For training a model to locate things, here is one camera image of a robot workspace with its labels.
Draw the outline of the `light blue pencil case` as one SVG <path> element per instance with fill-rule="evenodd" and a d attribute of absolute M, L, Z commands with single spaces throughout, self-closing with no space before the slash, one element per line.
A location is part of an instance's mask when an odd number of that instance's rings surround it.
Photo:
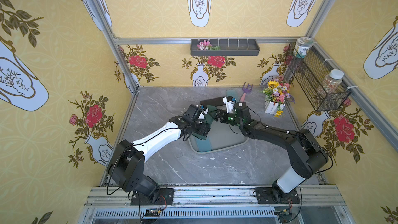
<path fill-rule="evenodd" d="M 232 90 L 232 89 L 226 91 L 226 96 L 227 97 L 230 96 L 230 97 L 232 97 L 234 99 L 238 98 L 237 92 L 235 90 Z"/>

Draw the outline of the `dark green pencil case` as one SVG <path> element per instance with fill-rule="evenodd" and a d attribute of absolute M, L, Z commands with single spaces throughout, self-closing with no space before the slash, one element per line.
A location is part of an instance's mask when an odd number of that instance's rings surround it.
<path fill-rule="evenodd" d="M 195 121 L 197 127 L 193 131 L 192 135 L 199 140 L 207 139 L 211 131 L 211 126 L 219 120 L 219 112 L 221 109 L 212 105 L 200 106 L 199 117 Z"/>

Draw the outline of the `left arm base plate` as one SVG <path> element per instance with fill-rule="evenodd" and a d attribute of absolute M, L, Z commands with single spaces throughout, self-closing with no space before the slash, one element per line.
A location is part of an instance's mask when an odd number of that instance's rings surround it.
<path fill-rule="evenodd" d="M 144 194 L 134 191 L 132 196 L 131 205 L 160 205 L 169 206 L 173 204 L 174 189 L 173 188 L 159 188 L 154 194 L 145 196 Z"/>

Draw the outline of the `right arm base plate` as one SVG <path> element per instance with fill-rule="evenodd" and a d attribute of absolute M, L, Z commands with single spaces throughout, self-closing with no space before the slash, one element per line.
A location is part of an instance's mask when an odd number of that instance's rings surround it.
<path fill-rule="evenodd" d="M 296 189 L 290 193 L 279 192 L 272 187 L 257 187 L 253 194 L 258 204 L 300 204 L 301 198 Z"/>

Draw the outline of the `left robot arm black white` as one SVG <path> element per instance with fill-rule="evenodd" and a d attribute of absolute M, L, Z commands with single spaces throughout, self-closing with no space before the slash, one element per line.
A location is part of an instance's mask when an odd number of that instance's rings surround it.
<path fill-rule="evenodd" d="M 206 136 L 210 124 L 205 119 L 207 108 L 190 105 L 181 116 L 172 117 L 164 126 L 148 136 L 135 141 L 123 140 L 114 148 L 107 165 L 109 179 L 124 192 L 136 191 L 147 198 L 156 197 L 159 185 L 144 175 L 148 159 L 171 142 L 192 134 Z"/>

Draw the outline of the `grey plastic storage tray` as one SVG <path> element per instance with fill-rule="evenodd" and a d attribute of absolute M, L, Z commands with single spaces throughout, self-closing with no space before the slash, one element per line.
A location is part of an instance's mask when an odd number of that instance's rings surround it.
<path fill-rule="evenodd" d="M 195 139 L 197 138 L 191 135 L 189 138 L 189 144 L 195 153 L 200 154 L 201 152 L 198 152 Z M 230 148 L 243 145 L 249 140 L 248 137 L 242 135 L 239 127 L 219 122 L 215 122 L 211 126 L 211 131 L 207 136 L 207 139 L 211 142 L 212 151 L 204 152 L 202 154 L 228 150 Z"/>

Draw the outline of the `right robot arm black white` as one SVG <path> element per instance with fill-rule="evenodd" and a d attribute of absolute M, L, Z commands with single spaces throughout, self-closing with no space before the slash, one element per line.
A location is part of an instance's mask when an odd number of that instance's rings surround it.
<path fill-rule="evenodd" d="M 239 127 L 241 134 L 250 139 L 269 142 L 286 150 L 290 167 L 272 184 L 273 197 L 281 202 L 328 163 L 328 154 L 307 129 L 290 131 L 276 128 L 253 119 L 250 112 L 251 109 L 243 102 L 236 104 L 230 113 L 221 109 L 208 113 L 215 121 Z"/>

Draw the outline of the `light teal pencil case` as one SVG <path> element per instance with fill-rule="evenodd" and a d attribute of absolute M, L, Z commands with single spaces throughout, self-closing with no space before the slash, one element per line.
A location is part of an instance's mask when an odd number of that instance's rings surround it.
<path fill-rule="evenodd" d="M 204 153 L 212 151 L 212 145 L 209 139 L 195 139 L 195 141 L 197 144 L 198 152 Z"/>

